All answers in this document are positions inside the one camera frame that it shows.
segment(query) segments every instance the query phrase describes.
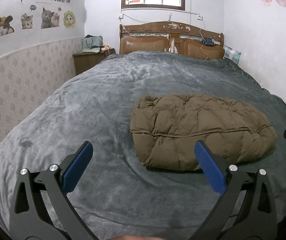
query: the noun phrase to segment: brown puffer jacket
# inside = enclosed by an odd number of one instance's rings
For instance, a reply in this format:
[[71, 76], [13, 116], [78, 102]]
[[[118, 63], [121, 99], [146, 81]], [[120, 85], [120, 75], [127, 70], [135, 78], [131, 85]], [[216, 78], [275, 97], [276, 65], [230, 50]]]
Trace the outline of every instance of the brown puffer jacket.
[[205, 95], [142, 96], [130, 129], [144, 166], [175, 171], [200, 169], [194, 156], [199, 140], [235, 164], [260, 158], [278, 138], [265, 114], [249, 103]]

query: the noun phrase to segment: blue gripper pad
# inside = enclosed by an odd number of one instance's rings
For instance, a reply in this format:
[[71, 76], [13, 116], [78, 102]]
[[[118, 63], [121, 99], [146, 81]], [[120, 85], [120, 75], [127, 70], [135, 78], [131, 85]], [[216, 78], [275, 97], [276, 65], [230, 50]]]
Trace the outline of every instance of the blue gripper pad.
[[213, 191], [220, 193], [222, 196], [226, 190], [225, 176], [200, 141], [195, 143], [194, 154]]
[[72, 192], [93, 157], [93, 145], [88, 142], [74, 158], [62, 176], [61, 190], [64, 194]]

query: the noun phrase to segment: cat sticker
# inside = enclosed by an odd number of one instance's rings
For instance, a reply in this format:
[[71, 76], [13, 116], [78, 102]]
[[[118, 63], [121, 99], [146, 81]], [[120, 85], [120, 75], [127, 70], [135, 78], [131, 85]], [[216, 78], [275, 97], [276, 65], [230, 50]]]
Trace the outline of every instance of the cat sticker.
[[59, 27], [60, 16], [58, 13], [46, 10], [43, 7], [41, 29]]
[[66, 28], [71, 28], [75, 25], [75, 15], [73, 14], [72, 11], [67, 11], [66, 13], [64, 13], [64, 26]]
[[27, 14], [23, 14], [21, 18], [22, 22], [22, 30], [24, 29], [32, 29], [33, 28], [33, 15], [27, 16]]
[[12, 20], [13, 17], [11, 15], [0, 17], [0, 37], [14, 32], [14, 29], [9, 24]]
[[43, 7], [41, 29], [52, 27], [51, 19], [52, 19], [53, 14], [54, 14], [53, 12], [49, 10], [45, 10], [45, 8]]
[[52, 18], [51, 18], [51, 27], [52, 28], [53, 27], [59, 27], [60, 26], [59, 23], [60, 23], [60, 16], [58, 13], [54, 13]]

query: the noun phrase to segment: wooden headboard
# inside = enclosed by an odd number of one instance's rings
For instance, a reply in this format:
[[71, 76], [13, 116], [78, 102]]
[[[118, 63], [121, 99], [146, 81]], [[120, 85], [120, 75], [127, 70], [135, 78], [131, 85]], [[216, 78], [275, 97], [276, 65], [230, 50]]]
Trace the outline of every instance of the wooden headboard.
[[[216, 46], [202, 46], [202, 36]], [[120, 25], [120, 54], [137, 50], [170, 51], [199, 59], [223, 58], [224, 35], [180, 22]]]

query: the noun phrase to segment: hand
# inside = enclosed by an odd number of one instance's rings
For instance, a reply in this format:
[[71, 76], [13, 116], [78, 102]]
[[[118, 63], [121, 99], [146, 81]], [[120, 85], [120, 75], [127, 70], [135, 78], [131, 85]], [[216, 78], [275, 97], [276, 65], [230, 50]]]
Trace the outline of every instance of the hand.
[[119, 236], [108, 240], [165, 240], [158, 237], [145, 237], [145, 236]]

